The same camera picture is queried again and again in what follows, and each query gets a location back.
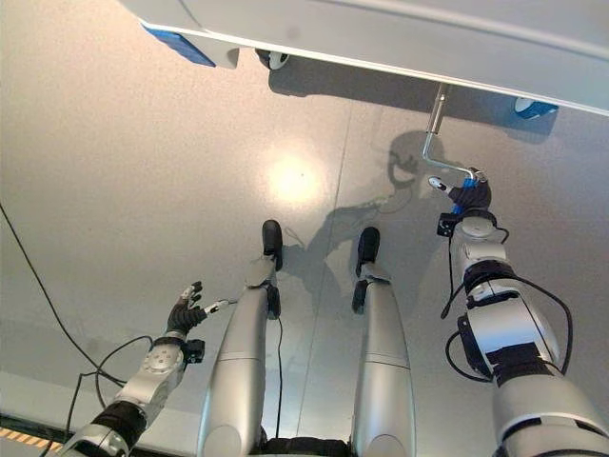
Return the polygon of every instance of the metal rod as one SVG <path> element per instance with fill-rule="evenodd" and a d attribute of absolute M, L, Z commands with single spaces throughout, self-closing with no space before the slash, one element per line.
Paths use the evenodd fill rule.
<path fill-rule="evenodd" d="M 434 108 L 431 110 L 431 114 L 429 115 L 429 123 L 427 124 L 427 135 L 425 136 L 425 143 L 422 147 L 421 156 L 430 165 L 442 167 L 445 169 L 454 169 L 456 171 L 461 171 L 463 173 L 468 174 L 470 178 L 475 179 L 474 172 L 471 169 L 457 167 L 456 165 L 440 162 L 439 160 L 434 160 L 429 157 L 429 151 L 431 150 L 431 141 L 434 135 L 438 135 L 438 132 L 440 131 L 440 125 L 442 124 L 442 119 L 444 117 L 444 105 L 446 104 L 446 100 L 448 99 L 449 91 L 450 86 L 445 83 L 441 83 L 438 87 L 438 93 L 436 94 L 436 100 L 434 101 Z"/>

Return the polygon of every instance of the robotic hand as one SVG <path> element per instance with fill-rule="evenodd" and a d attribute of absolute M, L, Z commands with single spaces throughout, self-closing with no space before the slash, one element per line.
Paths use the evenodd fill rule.
<path fill-rule="evenodd" d="M 497 218 L 488 210 L 488 182 L 481 172 L 472 171 L 475 178 L 467 178 L 461 188 L 451 188 L 437 177 L 429 179 L 456 204 L 453 212 L 440 216 L 438 234 L 452 241 L 462 285 L 442 318 L 461 288 L 467 294 L 467 311 L 458 319 L 446 354 L 450 342 L 461 337 L 468 364 L 483 377 L 451 365 L 470 379 L 495 384 L 496 457 L 609 456 L 609 428 L 583 392 L 563 376 L 573 340 L 570 312 L 558 297 L 514 272 L 502 243 L 505 238 L 497 236 Z M 523 284 L 565 310 L 568 343 L 560 368 L 557 339 Z"/>
<path fill-rule="evenodd" d="M 66 457 L 127 457 L 142 433 L 165 406 L 168 395 L 180 384 L 188 364 L 203 360 L 205 342 L 187 340 L 188 333 L 210 313 L 225 308 L 223 300 L 207 308 L 201 299 L 201 282 L 189 286 L 167 319 L 167 330 L 157 338 L 137 373 L 93 421 L 64 445 Z"/>

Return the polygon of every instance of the wire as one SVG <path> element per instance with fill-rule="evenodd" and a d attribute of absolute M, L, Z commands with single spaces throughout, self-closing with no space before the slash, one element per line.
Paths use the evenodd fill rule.
<path fill-rule="evenodd" d="M 455 293 L 455 284 L 453 283 L 453 237 L 452 235 L 448 237 L 448 276 L 450 278 L 450 296 L 453 296 Z"/>
<path fill-rule="evenodd" d="M 78 397 L 78 391 L 80 390 L 80 384 L 83 381 L 83 378 L 85 378 L 87 376 L 92 376 L 95 373 L 96 373 L 96 371 L 92 371 L 91 373 L 79 373 L 78 374 L 78 381 L 76 382 L 76 388 L 74 389 L 74 394 L 72 395 L 72 401 L 69 404 L 68 420 L 66 421 L 66 429 L 64 430 L 64 442 L 65 443 L 68 441 L 69 426 L 71 425 L 71 422 L 72 422 L 72 413 L 74 412 L 74 406 L 76 405 L 76 398 Z"/>
<path fill-rule="evenodd" d="M 275 427 L 275 438 L 279 438 L 279 424 L 282 415 L 282 397 L 284 393 L 284 374 L 282 370 L 282 340 L 284 339 L 284 325 L 281 318 L 279 321 L 279 343 L 277 345 L 277 358 L 279 359 L 279 405 L 277 406 L 277 426 Z"/>
<path fill-rule="evenodd" d="M 460 283 L 459 286 L 457 287 L 457 289 L 450 295 L 450 298 L 446 302 L 446 305 L 444 305 L 444 309 L 442 310 L 442 313 L 440 314 L 440 317 L 442 319 L 446 318 L 446 316 L 448 315 L 448 311 L 450 311 L 450 306 L 453 304 L 453 302 L 455 301 L 455 298 L 457 298 L 457 295 L 459 295 L 459 292 L 462 291 L 464 286 L 465 286 L 465 283 Z"/>
<path fill-rule="evenodd" d="M 510 237 L 510 230 L 508 230 L 507 228 L 503 228 L 503 227 L 496 227 L 496 229 L 505 233 L 505 236 L 501 240 L 501 244 L 504 245 L 505 242 L 507 241 L 507 239 Z"/>
<path fill-rule="evenodd" d="M 466 373 L 465 371 L 463 371 L 462 369 L 460 369 L 459 367 L 457 367 L 457 364 L 455 364 L 455 362 L 453 362 L 452 357 L 450 356 L 450 345 L 452 344 L 453 340 L 455 338 L 457 338 L 459 336 L 459 331 L 457 330 L 455 333 L 453 333 L 452 335 L 450 335 L 450 337 L 448 338 L 448 340 L 446 340 L 446 346 L 444 346 L 444 354 L 446 354 L 446 360 L 448 360 L 448 364 L 455 370 L 457 371 L 461 376 L 467 378 L 467 379 L 471 379 L 472 381 L 476 381 L 477 383 L 492 383 L 493 380 L 492 379 L 488 379 L 488 378 L 481 378 L 478 376 L 474 376 L 472 374 Z"/>
<path fill-rule="evenodd" d="M 45 455 L 47 455 L 49 453 L 50 447 L 53 446 L 53 434 L 50 432 L 50 430 L 48 428 L 47 428 L 47 433 L 49 434 L 49 442 L 47 443 L 45 448 L 42 449 L 42 452 L 40 452 L 40 455 L 38 457 L 45 457 Z"/>
<path fill-rule="evenodd" d="M 23 243 L 21 243 L 21 239 L 19 238 L 19 236 L 17 235 L 17 232 L 15 231 L 14 226 L 12 225 L 12 222 L 10 221 L 9 216 L 7 215 L 7 212 L 4 210 L 4 206 L 2 205 L 2 203 L 0 202 L 0 210 L 2 210 L 2 214 L 5 218 L 5 220 L 7 221 L 7 224 L 9 225 L 9 229 L 12 232 L 12 236 L 14 236 L 15 241 L 17 242 L 17 245 L 19 246 L 19 248 L 21 249 L 21 253 L 23 254 L 24 258 L 26 259 L 26 262 L 28 263 L 29 269 L 31 270 L 32 274 L 34 275 L 34 278 L 36 278 L 36 282 L 38 283 L 38 286 L 40 287 L 40 289 L 42 290 L 42 293 L 45 295 L 45 298 L 47 299 L 47 302 L 49 303 L 50 306 L 50 310 L 53 313 L 53 316 L 55 316 L 55 320 L 57 321 L 57 324 L 59 324 L 59 327 L 61 328 L 61 330 L 64 332 L 64 334 L 66 335 L 66 337 L 69 339 L 69 341 L 74 345 L 74 347 L 76 349 L 78 349 L 78 351 L 83 354 L 83 356 L 96 368 L 99 368 L 99 366 L 95 363 L 95 361 L 85 352 L 84 349 L 82 349 L 80 347 L 80 345 L 78 345 L 78 343 L 76 343 L 76 341 L 72 338 L 72 336 L 69 334 L 68 330 L 66 329 L 66 327 L 64 326 L 64 323 L 62 322 L 61 318 L 59 317 L 59 314 L 57 313 L 57 310 L 55 309 L 55 305 L 53 304 L 52 300 L 50 299 L 49 293 L 47 292 L 47 288 L 45 288 L 45 285 L 43 284 L 42 280 L 40 279 L 40 276 L 38 275 L 38 272 L 36 271 L 36 268 L 34 268 L 34 265 L 32 264 L 31 260 L 29 259 L 28 253 L 26 252 Z M 104 372 L 104 375 L 106 378 L 108 378 L 111 382 L 113 382 L 116 385 L 120 385 L 119 383 L 121 382 L 121 380 L 114 378 L 113 376 L 110 376 L 109 374 Z"/>
<path fill-rule="evenodd" d="M 516 281 L 520 281 L 521 283 L 530 286 L 531 288 L 535 288 L 539 292 L 550 297 L 554 302 L 556 302 L 564 311 L 564 315 L 567 320 L 567 345 L 566 350 L 564 352 L 564 360 L 562 361 L 562 367 L 560 368 L 560 373 L 563 375 L 567 373 L 567 369 L 569 369 L 569 363 L 571 362 L 571 353 L 573 352 L 573 315 L 571 314 L 571 309 L 555 294 L 546 290 L 542 286 L 538 286 L 532 281 L 528 279 L 521 278 L 520 276 L 514 275 L 509 277 L 508 279 L 514 279 Z"/>
<path fill-rule="evenodd" d="M 119 350 L 126 348 L 130 344 L 135 343 L 136 341 L 139 341 L 139 340 L 148 340 L 150 342 L 150 347 L 152 347 L 153 341 L 152 341 L 152 337 L 150 337 L 149 335 L 143 335 L 143 336 L 138 336 L 137 338 L 133 338 L 132 340 L 129 340 L 126 343 L 123 343 L 121 346 L 119 346 L 118 348 L 116 348 L 115 350 L 110 352 L 106 357 L 104 357 L 104 360 L 102 360 L 102 363 L 99 364 L 99 367 L 97 368 L 97 370 L 93 372 L 93 374 L 95 374 L 95 393 L 97 394 L 97 400 L 99 401 L 99 404 L 103 408 L 106 407 L 106 403 L 104 402 L 104 397 L 102 397 L 102 391 L 99 387 L 99 376 L 100 376 L 100 374 L 103 374 L 102 366 L 108 361 L 108 359 L 110 357 L 112 357 Z"/>
<path fill-rule="evenodd" d="M 102 363 L 99 366 L 99 369 L 89 372 L 89 373 L 79 373 L 78 374 L 78 381 L 76 382 L 76 388 L 74 389 L 74 394 L 72 395 L 72 400 L 71 403 L 69 404 L 69 411 L 68 411 L 68 419 L 66 421 L 66 428 L 64 430 L 64 441 L 67 442 L 68 441 L 68 437 L 69 437 L 69 429 L 70 429 L 70 425 L 72 422 L 72 414 L 74 412 L 74 407 L 76 405 L 76 399 L 78 398 L 78 392 L 80 390 L 80 386 L 81 383 L 83 381 L 83 378 L 89 377 L 89 376 L 93 376 L 95 375 L 96 380 L 99 379 L 98 376 L 100 374 L 103 375 L 103 373 L 101 373 L 101 367 L 102 365 L 108 361 L 108 359 L 110 357 L 112 357 L 114 354 L 116 354 L 119 350 L 121 350 L 122 348 L 125 348 L 126 346 L 135 343 L 136 341 L 139 340 L 144 340 L 147 339 L 150 341 L 150 345 L 152 345 L 152 338 L 148 335 L 143 335 L 143 336 L 138 336 L 137 338 L 133 338 L 132 340 L 127 341 L 126 343 L 124 343 L 123 345 L 119 346 L 118 348 L 116 348 L 115 350 L 113 350 L 112 352 L 110 352 L 102 361 Z M 98 398 L 101 398 L 101 391 L 99 390 L 99 384 L 96 384 L 96 390 L 97 390 L 97 395 Z M 102 407 L 105 408 L 106 406 L 103 403 L 103 400 L 100 400 L 100 403 L 102 404 Z"/>

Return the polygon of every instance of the gray floor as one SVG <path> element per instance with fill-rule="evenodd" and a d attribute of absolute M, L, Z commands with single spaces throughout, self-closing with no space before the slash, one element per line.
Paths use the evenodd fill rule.
<path fill-rule="evenodd" d="M 196 66 L 110 0 L 9 0 L 2 21 L 3 205 L 91 355 L 158 335 L 193 280 L 203 279 L 205 303 L 237 296 L 260 226 L 273 217 L 286 244 L 281 433 L 347 439 L 363 329 L 350 310 L 354 242 L 372 224 L 380 262 L 396 278 L 418 455 L 492 453 L 492 388 L 461 379 L 443 358 L 462 305 L 440 320 L 447 256 L 435 226 L 450 205 L 426 184 L 438 171 L 418 156 L 432 83 L 299 58 L 269 77 L 250 50 L 236 70 Z M 455 89 L 434 154 L 490 177 L 511 261 L 571 304 L 569 377 L 609 419 L 609 119 L 561 109 L 524 122 L 511 104 Z M 88 367 L 4 222 L 1 286 L 2 409 L 60 426 Z M 540 306 L 563 341 L 560 312 L 541 298 Z M 206 360 L 188 369 L 145 445 L 192 454 L 227 318 L 193 332 L 206 339 Z M 277 338 L 270 323 L 267 430 Z M 144 350 L 126 349 L 108 370 L 129 376 Z M 109 398 L 112 386 L 104 389 Z M 74 424 L 97 411 L 86 382 Z"/>

